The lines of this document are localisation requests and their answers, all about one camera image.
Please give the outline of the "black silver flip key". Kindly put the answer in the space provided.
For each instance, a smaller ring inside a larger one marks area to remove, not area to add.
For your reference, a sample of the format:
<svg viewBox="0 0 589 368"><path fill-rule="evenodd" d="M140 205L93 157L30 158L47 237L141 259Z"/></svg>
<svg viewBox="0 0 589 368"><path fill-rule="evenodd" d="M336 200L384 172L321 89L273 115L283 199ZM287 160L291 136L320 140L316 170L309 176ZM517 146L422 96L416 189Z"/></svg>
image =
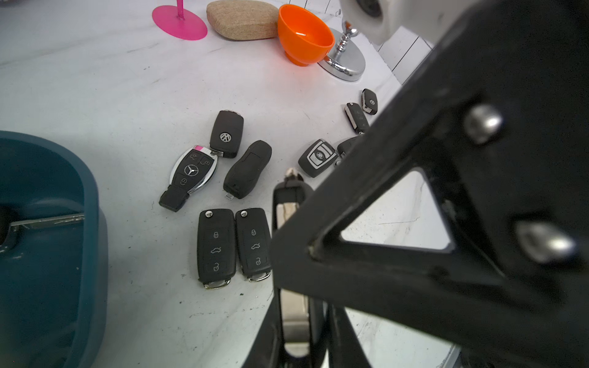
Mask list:
<svg viewBox="0 0 589 368"><path fill-rule="evenodd" d="M277 232L295 214L313 189L295 168L273 192L273 231ZM307 295L279 290L283 367L320 367L326 348L322 343L325 305Z"/></svg>

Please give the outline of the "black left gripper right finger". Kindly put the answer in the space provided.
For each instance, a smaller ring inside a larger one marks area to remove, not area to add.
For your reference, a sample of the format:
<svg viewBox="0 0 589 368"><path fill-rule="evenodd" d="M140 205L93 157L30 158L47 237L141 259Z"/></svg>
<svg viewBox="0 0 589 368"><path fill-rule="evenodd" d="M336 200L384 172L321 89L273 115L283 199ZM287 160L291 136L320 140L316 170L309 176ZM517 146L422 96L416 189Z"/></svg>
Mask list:
<svg viewBox="0 0 589 368"><path fill-rule="evenodd" d="M280 288L588 365L588 4L470 6L275 238Z"/></svg>

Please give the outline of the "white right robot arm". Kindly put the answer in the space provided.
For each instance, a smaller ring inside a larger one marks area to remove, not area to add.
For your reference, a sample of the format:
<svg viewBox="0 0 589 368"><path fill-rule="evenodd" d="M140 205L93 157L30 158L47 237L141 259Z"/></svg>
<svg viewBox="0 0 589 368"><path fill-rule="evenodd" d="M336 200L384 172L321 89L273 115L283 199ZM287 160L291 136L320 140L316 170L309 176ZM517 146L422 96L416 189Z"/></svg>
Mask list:
<svg viewBox="0 0 589 368"><path fill-rule="evenodd" d="M401 27L436 43L475 4L470 0L340 2L343 18L376 44L385 43Z"/></svg>

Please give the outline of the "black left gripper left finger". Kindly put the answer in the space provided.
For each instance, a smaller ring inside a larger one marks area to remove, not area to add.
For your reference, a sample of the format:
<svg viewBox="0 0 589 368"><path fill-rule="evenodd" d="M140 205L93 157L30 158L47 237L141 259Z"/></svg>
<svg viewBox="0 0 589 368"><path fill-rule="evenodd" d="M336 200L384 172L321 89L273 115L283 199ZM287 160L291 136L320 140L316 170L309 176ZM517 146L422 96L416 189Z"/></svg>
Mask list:
<svg viewBox="0 0 589 368"><path fill-rule="evenodd" d="M282 367L283 344L280 301L275 294L242 367Z"/></svg>

